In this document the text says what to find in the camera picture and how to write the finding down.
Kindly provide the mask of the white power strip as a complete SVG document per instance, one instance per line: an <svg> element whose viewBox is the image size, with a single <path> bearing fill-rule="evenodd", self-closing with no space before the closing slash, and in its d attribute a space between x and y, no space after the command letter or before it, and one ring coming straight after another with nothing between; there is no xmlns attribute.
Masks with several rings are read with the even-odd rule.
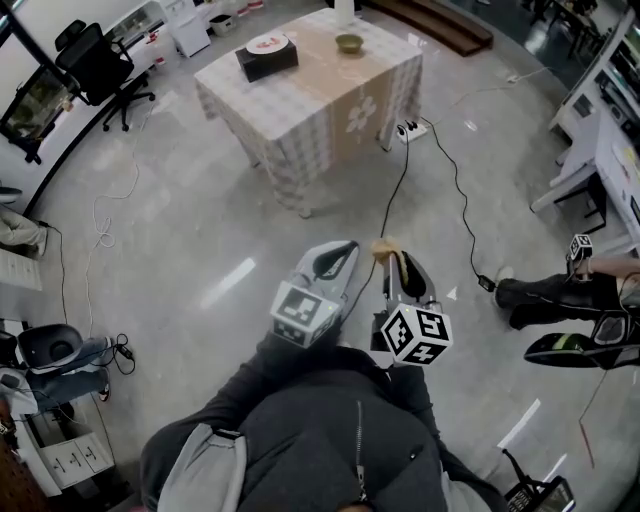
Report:
<svg viewBox="0 0 640 512"><path fill-rule="evenodd" d="M408 122L396 127L397 138L405 146L425 136L427 133L428 127L418 122Z"/></svg>

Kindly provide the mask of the person's dark clothed torso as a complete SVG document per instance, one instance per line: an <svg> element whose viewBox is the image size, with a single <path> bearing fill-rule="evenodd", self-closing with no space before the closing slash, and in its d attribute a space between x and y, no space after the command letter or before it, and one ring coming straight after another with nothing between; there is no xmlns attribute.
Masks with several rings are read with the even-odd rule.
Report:
<svg viewBox="0 0 640 512"><path fill-rule="evenodd" d="M238 512L338 512L357 501L373 512L447 512L434 439L359 350L309 356L241 431Z"/></svg>

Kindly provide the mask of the black office chair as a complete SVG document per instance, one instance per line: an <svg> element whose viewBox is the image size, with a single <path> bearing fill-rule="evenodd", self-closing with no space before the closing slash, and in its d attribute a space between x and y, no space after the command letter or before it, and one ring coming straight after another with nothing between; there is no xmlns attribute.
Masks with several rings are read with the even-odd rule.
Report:
<svg viewBox="0 0 640 512"><path fill-rule="evenodd" d="M55 49L55 65L69 79L73 94L93 107L112 104L103 121L105 132L110 130L115 114L120 115L121 128L127 132L131 103L155 99L155 94L147 90L148 73L136 73L123 42L107 39L99 24L74 20L55 39Z"/></svg>

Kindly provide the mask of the black screen device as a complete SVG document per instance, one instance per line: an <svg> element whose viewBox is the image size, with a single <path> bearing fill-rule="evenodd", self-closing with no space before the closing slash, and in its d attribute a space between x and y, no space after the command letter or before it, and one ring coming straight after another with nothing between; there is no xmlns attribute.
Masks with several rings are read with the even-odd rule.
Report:
<svg viewBox="0 0 640 512"><path fill-rule="evenodd" d="M510 460L517 476L517 483L505 494L508 512L574 511L576 501L564 477L556 476L550 482L534 480L524 473L506 448L502 453Z"/></svg>

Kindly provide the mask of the gray round appliance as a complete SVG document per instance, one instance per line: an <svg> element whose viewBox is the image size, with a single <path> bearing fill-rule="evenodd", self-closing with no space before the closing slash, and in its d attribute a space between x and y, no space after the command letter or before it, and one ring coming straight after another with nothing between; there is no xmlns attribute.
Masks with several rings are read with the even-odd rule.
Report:
<svg viewBox="0 0 640 512"><path fill-rule="evenodd" d="M80 333L68 324L33 327L17 336L17 349L26 366L36 374L72 362L82 346Z"/></svg>

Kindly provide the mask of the person's left forearm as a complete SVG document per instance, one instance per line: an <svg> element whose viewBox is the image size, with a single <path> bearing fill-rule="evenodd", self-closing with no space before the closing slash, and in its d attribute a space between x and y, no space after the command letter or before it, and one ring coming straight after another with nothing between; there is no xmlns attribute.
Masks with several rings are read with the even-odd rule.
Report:
<svg viewBox="0 0 640 512"><path fill-rule="evenodd" d="M188 437L200 424L214 430L236 430L270 393L296 373L312 351L268 335L254 355L242 363L216 395L195 413L162 427L143 448L141 486L158 494Z"/></svg>

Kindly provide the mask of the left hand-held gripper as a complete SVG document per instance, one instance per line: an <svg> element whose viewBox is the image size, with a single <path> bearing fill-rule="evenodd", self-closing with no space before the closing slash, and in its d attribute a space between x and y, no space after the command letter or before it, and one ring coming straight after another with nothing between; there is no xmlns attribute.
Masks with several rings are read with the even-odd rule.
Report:
<svg viewBox="0 0 640 512"><path fill-rule="evenodd" d="M271 332L298 347L309 348L343 320L346 290L359 258L351 240L326 242L309 249L272 302Z"/></svg>

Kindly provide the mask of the white water dispenser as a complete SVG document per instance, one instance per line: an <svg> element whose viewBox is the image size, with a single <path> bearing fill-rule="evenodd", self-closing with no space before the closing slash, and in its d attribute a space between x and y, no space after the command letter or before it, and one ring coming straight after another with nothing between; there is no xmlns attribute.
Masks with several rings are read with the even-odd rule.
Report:
<svg viewBox="0 0 640 512"><path fill-rule="evenodd" d="M194 0L157 0L177 48L190 58L211 44Z"/></svg>

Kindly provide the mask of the low white drawer unit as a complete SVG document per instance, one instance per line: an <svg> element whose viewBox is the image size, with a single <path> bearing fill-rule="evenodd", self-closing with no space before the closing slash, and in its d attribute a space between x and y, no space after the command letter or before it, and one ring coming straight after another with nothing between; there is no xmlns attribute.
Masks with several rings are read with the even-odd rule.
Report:
<svg viewBox="0 0 640 512"><path fill-rule="evenodd" d="M46 446L40 454L60 489L92 478L113 466L111 455L95 433Z"/></svg>

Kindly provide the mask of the brown wooden step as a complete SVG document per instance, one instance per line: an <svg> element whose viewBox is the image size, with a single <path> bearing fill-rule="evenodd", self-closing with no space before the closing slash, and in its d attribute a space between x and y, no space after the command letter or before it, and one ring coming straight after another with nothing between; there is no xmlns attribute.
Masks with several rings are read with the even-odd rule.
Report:
<svg viewBox="0 0 640 512"><path fill-rule="evenodd" d="M432 37L462 57L493 47L494 36L489 30L438 0L361 2Z"/></svg>

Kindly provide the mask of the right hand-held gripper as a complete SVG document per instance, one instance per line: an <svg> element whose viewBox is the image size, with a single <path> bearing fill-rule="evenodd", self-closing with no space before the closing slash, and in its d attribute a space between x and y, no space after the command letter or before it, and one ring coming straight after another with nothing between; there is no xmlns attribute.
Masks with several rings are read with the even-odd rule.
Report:
<svg viewBox="0 0 640 512"><path fill-rule="evenodd" d="M427 367L453 346L451 320L433 280L408 252L383 263L385 309L374 315L369 354L379 364Z"/></svg>

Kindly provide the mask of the beige loofah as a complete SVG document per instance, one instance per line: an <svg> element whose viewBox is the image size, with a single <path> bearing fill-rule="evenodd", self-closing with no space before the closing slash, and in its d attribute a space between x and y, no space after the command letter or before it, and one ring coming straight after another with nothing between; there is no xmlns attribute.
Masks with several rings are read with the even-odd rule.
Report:
<svg viewBox="0 0 640 512"><path fill-rule="evenodd" d="M372 254L380 265L395 266L402 290L414 298L421 297L426 291L423 275L418 270L408 252L389 238L379 239L372 244Z"/></svg>

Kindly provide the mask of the person's right forearm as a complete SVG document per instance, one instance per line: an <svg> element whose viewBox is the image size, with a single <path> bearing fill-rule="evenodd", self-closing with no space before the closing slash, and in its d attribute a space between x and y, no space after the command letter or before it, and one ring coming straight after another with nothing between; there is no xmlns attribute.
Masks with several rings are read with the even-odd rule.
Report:
<svg viewBox="0 0 640 512"><path fill-rule="evenodd" d="M394 402L416 416L434 439L443 471L454 482L469 486L484 500L491 512L507 512L502 494L479 478L445 445L437 428L433 407L425 383L424 370L418 366L393 365L388 370Z"/></svg>

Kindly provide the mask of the clear jug with red label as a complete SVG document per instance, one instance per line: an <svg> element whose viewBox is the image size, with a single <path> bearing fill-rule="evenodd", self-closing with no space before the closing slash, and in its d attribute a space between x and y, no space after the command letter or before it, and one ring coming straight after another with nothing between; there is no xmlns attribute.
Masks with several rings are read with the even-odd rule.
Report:
<svg viewBox="0 0 640 512"><path fill-rule="evenodd" d="M169 69L176 65L176 47L172 36L167 32L155 31L145 41L147 57L159 69Z"/></svg>

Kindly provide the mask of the white drawer cabinet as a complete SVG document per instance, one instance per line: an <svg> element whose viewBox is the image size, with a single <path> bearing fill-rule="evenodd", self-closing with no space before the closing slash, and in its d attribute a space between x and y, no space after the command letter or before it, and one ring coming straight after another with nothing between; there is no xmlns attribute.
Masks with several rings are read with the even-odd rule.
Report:
<svg viewBox="0 0 640 512"><path fill-rule="evenodd" d="M0 284L41 291L39 262L0 248Z"/></svg>

